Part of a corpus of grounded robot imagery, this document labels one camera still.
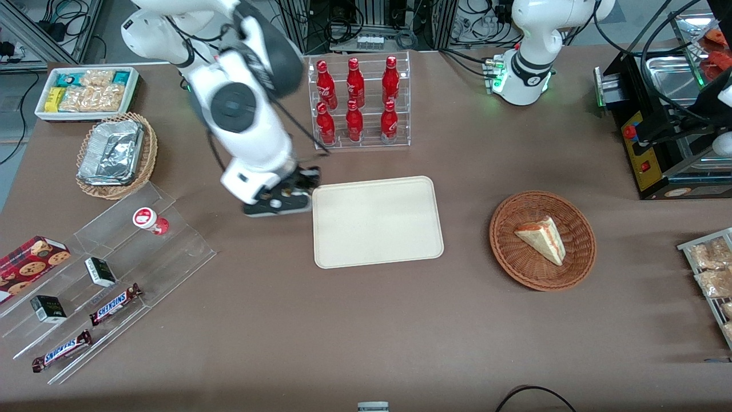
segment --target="red button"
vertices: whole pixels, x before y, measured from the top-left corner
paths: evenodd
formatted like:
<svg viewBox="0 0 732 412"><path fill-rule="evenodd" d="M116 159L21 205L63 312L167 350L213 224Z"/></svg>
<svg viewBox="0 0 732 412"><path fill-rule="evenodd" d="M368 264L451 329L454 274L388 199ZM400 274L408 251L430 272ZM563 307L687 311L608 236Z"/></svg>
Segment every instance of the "red button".
<svg viewBox="0 0 732 412"><path fill-rule="evenodd" d="M625 129L623 129L623 137L630 140L636 137L638 133L635 131L635 126L625 126Z"/></svg>

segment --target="coca-cola bottle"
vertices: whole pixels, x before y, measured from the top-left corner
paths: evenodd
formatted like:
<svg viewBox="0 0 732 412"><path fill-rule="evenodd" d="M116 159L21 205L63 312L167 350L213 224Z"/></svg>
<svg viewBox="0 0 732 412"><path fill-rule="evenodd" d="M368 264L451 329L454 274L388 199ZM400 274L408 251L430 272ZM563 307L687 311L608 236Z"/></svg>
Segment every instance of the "coca-cola bottle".
<svg viewBox="0 0 732 412"><path fill-rule="evenodd" d="M335 110L338 98L335 97L335 82L328 73L328 64L325 60L319 60L315 66L318 68L318 94L321 101L328 105L329 110Z"/></svg>
<svg viewBox="0 0 732 412"><path fill-rule="evenodd" d="M348 138L353 143L360 142L364 136L364 117L359 110L358 103L354 99L348 101L346 123L348 124Z"/></svg>
<svg viewBox="0 0 732 412"><path fill-rule="evenodd" d="M384 113L381 114L381 141L385 144L392 144L397 140L397 122L399 117L394 112L394 101L389 100L384 105Z"/></svg>
<svg viewBox="0 0 732 412"><path fill-rule="evenodd" d="M321 141L325 146L332 146L335 144L335 122L333 122L333 116L328 113L328 107L323 102L318 102L316 108L318 109L318 117L315 119L315 122L318 123Z"/></svg>
<svg viewBox="0 0 732 412"><path fill-rule="evenodd" d="M381 99L384 104L389 100L397 101L399 97L399 72L397 71L397 58L389 56L386 58L386 70L384 77L381 78L381 87L383 92Z"/></svg>
<svg viewBox="0 0 732 412"><path fill-rule="evenodd" d="M358 107L366 105L366 87L364 85L364 75L359 69L359 60L355 57L348 59L348 99L356 101Z"/></svg>

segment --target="brown tablecloth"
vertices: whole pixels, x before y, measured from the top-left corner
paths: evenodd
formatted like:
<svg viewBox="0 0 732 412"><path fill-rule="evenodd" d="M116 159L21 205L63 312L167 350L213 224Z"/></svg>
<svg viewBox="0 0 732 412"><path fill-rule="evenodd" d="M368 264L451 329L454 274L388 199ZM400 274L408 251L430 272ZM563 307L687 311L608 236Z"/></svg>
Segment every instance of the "brown tablecloth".
<svg viewBox="0 0 732 412"><path fill-rule="evenodd" d="M445 252L330 271L313 262L309 213L242 215L175 68L140 66L137 111L160 140L152 180L219 254L63 385L0 349L0 410L352 411L388 400L394 412L487 411L527 383L581 411L728 410L732 365L701 362L729 352L675 246L732 226L731 202L638 201L620 137L594 104L592 68L613 57L567 48L541 100L514 107L440 54L412 53L412 147L319 164L325 184L430 177ZM306 86L285 104L309 124ZM313 151L287 127L302 155ZM0 251L36 234L63 240L111 205L74 181L88 129L38 122ZM493 209L529 189L566 197L593 225L597 264L575 289L527 290L489 252ZM521 410L557 405L519 398Z"/></svg>

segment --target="white robotic arm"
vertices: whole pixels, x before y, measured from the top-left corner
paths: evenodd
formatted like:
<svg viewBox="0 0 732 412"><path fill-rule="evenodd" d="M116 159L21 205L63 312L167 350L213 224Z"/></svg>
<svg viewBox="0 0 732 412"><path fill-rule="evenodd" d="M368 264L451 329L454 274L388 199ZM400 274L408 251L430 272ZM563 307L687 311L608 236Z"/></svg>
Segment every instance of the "white robotic arm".
<svg viewBox="0 0 732 412"><path fill-rule="evenodd" d="M593 13L601 21L614 5L615 0L515 0L512 18L523 39L518 50L496 55L493 93L518 106L537 101L562 47L558 29L581 26Z"/></svg>
<svg viewBox="0 0 732 412"><path fill-rule="evenodd" d="M122 25L125 42L141 56L173 63L186 78L194 110L233 157L221 183L244 202L244 212L309 210L319 170L298 166L291 138L269 104L302 80L294 45L246 1L133 1L143 9ZM196 34L214 11L234 29L222 28L219 55L210 63L204 60L210 49Z"/></svg>

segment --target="round wicker basket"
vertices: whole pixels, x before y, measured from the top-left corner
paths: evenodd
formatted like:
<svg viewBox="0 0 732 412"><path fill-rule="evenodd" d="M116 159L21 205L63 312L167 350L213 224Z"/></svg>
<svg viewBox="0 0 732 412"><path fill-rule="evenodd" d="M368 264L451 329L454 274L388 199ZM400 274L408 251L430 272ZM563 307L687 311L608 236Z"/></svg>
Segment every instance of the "round wicker basket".
<svg viewBox="0 0 732 412"><path fill-rule="evenodd" d="M135 120L145 127L143 148L140 154L137 176L133 182L127 186L92 186L83 183L77 178L76 183L81 187L81 190L84 191L84 193L107 200L118 200L137 191L147 183L148 180L150 180L152 170L155 167L155 157L157 156L157 137L155 136L155 130L152 130L150 123L148 123L144 117L135 113L125 113L115 117L110 117L109 119L102 120L102 123L121 122L123 120ZM76 167L81 166L81 161L84 159L84 155L86 154L86 147L89 145L89 138L91 137L91 134L92 131L90 130L89 133L86 134L84 142L81 144L81 150L79 150L79 154L76 156Z"/></svg>
<svg viewBox="0 0 732 412"><path fill-rule="evenodd" d="M554 265L514 234L517 226L545 216L554 219L567 251L562 266ZM545 191L526 191L504 200L490 220L489 238L503 269L535 290L550 292L577 286L590 273L597 256L594 233L582 212Z"/></svg>

